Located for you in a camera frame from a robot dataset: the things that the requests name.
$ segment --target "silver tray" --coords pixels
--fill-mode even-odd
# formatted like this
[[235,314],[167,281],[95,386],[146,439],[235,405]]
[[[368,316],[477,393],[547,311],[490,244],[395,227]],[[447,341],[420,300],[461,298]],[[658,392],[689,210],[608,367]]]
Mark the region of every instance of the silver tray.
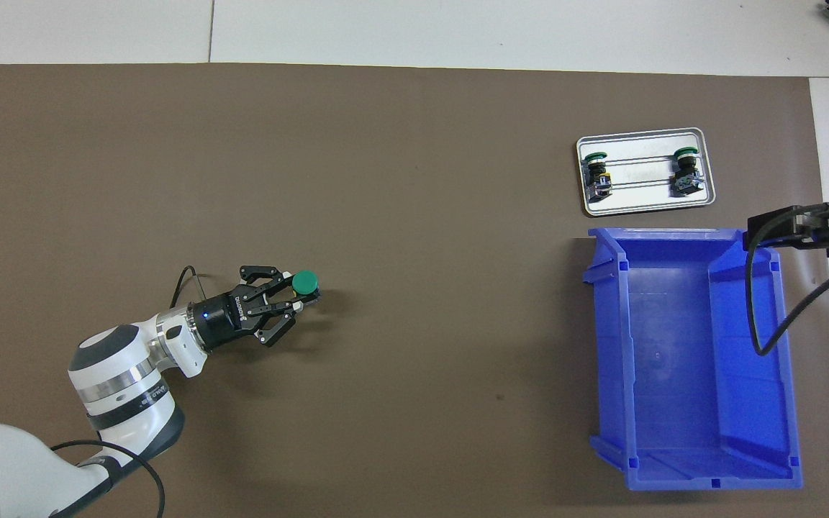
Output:
[[[681,196],[671,190],[676,171],[674,152],[695,147],[697,170],[703,175],[703,188]],[[708,163],[705,136],[699,128],[622,132],[615,135],[583,137],[576,146],[578,172],[584,210],[590,216],[611,216],[652,210],[683,209],[705,206],[715,200],[715,186]],[[612,193],[599,201],[586,195],[584,157],[605,152],[606,171],[612,178]]]

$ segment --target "blue bin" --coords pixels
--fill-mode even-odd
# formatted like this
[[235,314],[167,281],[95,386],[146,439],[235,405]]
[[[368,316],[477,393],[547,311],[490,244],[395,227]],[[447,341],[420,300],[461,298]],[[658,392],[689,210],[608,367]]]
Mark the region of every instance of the blue bin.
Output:
[[[799,429],[787,337],[753,351],[743,230],[592,229],[599,435],[635,491],[797,489]],[[785,318],[779,254],[756,255],[756,318]]]

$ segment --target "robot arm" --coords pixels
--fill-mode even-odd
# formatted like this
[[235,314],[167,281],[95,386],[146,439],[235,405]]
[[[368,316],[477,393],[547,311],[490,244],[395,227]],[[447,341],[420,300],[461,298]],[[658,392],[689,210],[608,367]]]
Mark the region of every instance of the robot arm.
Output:
[[[243,284],[231,291],[118,325],[79,345],[69,378],[99,439],[145,460],[164,452],[181,435],[184,413],[161,371],[177,367],[194,377],[216,347],[246,335],[270,347],[320,297],[312,272],[243,266],[240,275]],[[259,279],[266,282],[251,286]],[[287,286],[293,296],[272,301]],[[72,466],[29,433],[0,425],[0,516],[71,516],[136,468],[134,459],[109,447]]]

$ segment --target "brown mat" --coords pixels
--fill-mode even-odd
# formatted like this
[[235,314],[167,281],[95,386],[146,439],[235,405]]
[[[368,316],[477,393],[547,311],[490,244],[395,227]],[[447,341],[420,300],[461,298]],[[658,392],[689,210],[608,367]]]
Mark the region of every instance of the brown mat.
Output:
[[[583,215],[579,137],[675,127],[705,131],[716,203]],[[208,292],[309,268],[325,298],[277,348],[167,374],[168,516],[829,516],[829,297],[792,331],[805,489],[632,493],[588,446],[581,284],[589,227],[743,226],[819,201],[817,167],[802,78],[0,66],[0,421],[94,437],[73,348],[161,311],[187,263]],[[825,259],[783,271],[794,303]],[[140,472],[83,515],[154,509]]]

